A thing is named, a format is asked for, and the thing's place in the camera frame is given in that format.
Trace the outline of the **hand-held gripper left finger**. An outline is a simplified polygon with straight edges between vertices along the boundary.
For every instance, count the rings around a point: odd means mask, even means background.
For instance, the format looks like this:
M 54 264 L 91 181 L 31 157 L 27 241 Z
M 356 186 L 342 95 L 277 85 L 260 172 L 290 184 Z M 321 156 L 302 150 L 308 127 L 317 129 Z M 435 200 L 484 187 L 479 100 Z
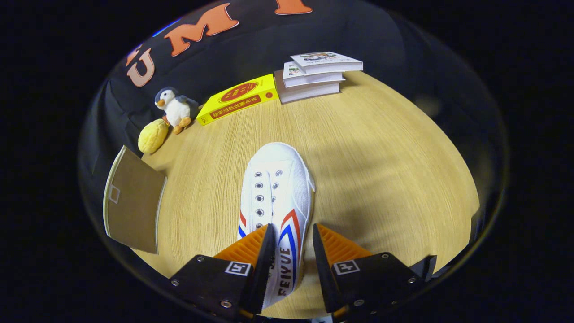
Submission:
M 269 223 L 214 256 L 194 256 L 170 277 L 170 290 L 210 319 L 252 320 L 261 314 L 274 255 Z

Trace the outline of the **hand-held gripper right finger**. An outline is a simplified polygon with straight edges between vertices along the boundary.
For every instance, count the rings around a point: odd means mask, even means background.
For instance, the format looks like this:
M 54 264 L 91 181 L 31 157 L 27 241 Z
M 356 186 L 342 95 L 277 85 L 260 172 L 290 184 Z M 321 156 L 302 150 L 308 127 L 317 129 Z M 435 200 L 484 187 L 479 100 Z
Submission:
M 392 253 L 369 252 L 319 223 L 313 247 L 324 307 L 334 320 L 387 314 L 424 286 L 424 278 Z

